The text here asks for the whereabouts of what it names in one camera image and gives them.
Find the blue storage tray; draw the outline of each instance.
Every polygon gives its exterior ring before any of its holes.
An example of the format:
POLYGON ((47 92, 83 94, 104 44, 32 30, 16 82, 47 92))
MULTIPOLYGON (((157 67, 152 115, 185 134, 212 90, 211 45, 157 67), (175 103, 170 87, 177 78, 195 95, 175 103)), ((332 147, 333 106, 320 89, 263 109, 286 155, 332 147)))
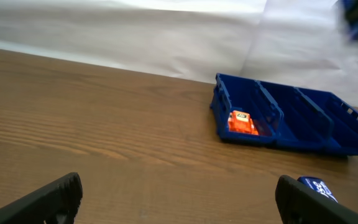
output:
POLYGON ((223 140, 358 155, 358 112, 330 92, 218 73, 211 108, 223 140), (233 110, 249 113, 259 135, 229 131, 233 110))

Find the wooden table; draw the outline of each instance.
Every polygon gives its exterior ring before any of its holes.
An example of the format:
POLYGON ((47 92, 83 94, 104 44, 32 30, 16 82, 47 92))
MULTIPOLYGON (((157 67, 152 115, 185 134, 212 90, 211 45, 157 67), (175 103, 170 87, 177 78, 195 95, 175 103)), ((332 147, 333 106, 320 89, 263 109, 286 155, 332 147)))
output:
POLYGON ((78 172, 76 223, 281 223, 282 174, 358 212, 358 157, 222 143, 213 85, 0 50, 0 207, 78 172))

